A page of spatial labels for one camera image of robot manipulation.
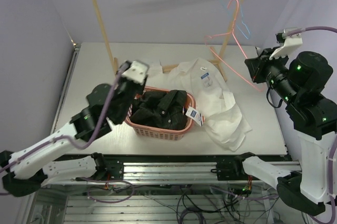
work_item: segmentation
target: pink laundry basket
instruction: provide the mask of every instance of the pink laundry basket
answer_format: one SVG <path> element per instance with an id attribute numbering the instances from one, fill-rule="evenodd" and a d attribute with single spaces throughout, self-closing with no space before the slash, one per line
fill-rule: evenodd
<path id="1" fill-rule="evenodd" d="M 164 91 L 166 93 L 169 92 L 169 90 L 158 89 L 158 88 L 149 87 L 149 86 L 145 87 L 144 92 L 146 91 Z M 187 94 L 187 99 L 186 99 L 186 103 L 184 107 L 188 109 L 189 106 L 195 108 L 195 99 L 192 95 Z M 132 126 L 136 134 L 158 138 L 158 139 L 173 140 L 173 141 L 180 140 L 184 136 L 184 134 L 187 133 L 192 128 L 193 122 L 194 122 L 191 118 L 187 118 L 187 124 L 183 130 L 169 130 L 169 129 L 162 129 L 162 128 L 153 128 L 151 126 L 138 125 L 138 124 L 132 123 L 130 121 L 130 116 L 132 115 L 131 113 L 132 113 L 132 107 L 130 106 L 125 123 L 128 124 L 129 126 Z"/>

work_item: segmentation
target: cloth pile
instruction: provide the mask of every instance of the cloth pile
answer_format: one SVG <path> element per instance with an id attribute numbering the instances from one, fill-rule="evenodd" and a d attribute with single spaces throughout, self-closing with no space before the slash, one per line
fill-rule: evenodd
<path id="1" fill-rule="evenodd" d="M 218 69 L 204 59 L 180 63 L 169 74 L 154 70 L 149 86 L 186 90 L 196 101 L 196 109 L 205 117 L 204 130 L 219 146 L 236 151 L 252 130 L 235 102 Z"/>
<path id="2" fill-rule="evenodd" d="M 154 128 L 183 130 L 187 124 L 183 113 L 186 100 L 186 91 L 146 91 L 133 101 L 130 120 Z"/>

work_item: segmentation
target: label tag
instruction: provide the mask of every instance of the label tag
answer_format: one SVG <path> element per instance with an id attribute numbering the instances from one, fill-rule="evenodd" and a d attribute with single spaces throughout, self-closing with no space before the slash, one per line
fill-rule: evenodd
<path id="1" fill-rule="evenodd" d="M 213 83 L 209 72 L 207 72 L 207 73 L 205 73 L 201 76 L 201 81 L 202 81 L 202 83 L 204 84 L 205 87 L 209 87 Z"/>
<path id="2" fill-rule="evenodd" d="M 199 126 L 204 124 L 205 117 L 193 107 L 188 108 L 186 116 L 194 120 Z"/>

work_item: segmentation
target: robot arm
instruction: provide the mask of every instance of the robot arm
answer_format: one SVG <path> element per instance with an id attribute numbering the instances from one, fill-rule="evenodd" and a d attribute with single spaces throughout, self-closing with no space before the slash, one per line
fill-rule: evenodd
<path id="1" fill-rule="evenodd" d="M 331 202 L 327 172 L 337 132 L 337 105 L 321 91 L 333 70 L 322 55 L 309 51 L 301 52 L 286 68 L 288 53 L 302 40 L 299 35 L 283 36 L 276 35 L 283 46 L 267 48 L 245 64 L 253 82 L 266 83 L 286 104 L 301 142 L 302 173 L 279 169 L 252 153 L 236 157 L 236 169 L 274 187 L 286 205 L 316 216 Z"/>
<path id="2" fill-rule="evenodd" d="M 107 167 L 101 154 L 70 161 L 54 160 L 74 147 L 85 149 L 109 133 L 111 128 L 107 118 L 114 124 L 123 123 L 132 100 L 143 93 L 147 72 L 148 65 L 142 62 L 125 62 L 120 67 L 115 85 L 95 87 L 86 97 L 89 106 L 57 132 L 25 150 L 0 153 L 0 165 L 7 172 L 2 178 L 4 189 L 21 197 L 58 180 L 76 177 L 101 179 L 106 176 Z"/>

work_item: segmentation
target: table surface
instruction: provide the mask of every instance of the table surface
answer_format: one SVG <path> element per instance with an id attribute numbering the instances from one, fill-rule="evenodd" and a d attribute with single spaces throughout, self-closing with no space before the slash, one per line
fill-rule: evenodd
<path id="1" fill-rule="evenodd" d="M 198 57 L 213 59 L 205 45 L 110 43 L 114 57 L 121 63 L 125 60 L 158 61 L 162 65 L 191 61 Z M 256 57 L 254 46 L 243 46 L 248 57 Z M 227 46 L 225 60 L 249 79 L 244 56 L 237 46 Z M 195 125 L 179 141 L 139 137 L 132 127 L 111 125 L 112 132 L 96 140 L 85 150 L 74 149 L 71 154 L 138 154 L 138 155 L 237 155 L 244 152 L 255 154 L 284 155 L 286 148 L 275 110 L 267 103 L 265 91 L 258 92 L 229 68 L 223 65 L 230 90 L 242 114 L 252 127 L 242 145 L 235 151 L 223 149 L 215 144 L 206 132 Z M 78 55 L 66 98 L 61 109 L 57 128 L 87 106 L 85 97 L 101 83 L 112 83 L 114 73 L 104 43 L 83 43 Z"/>

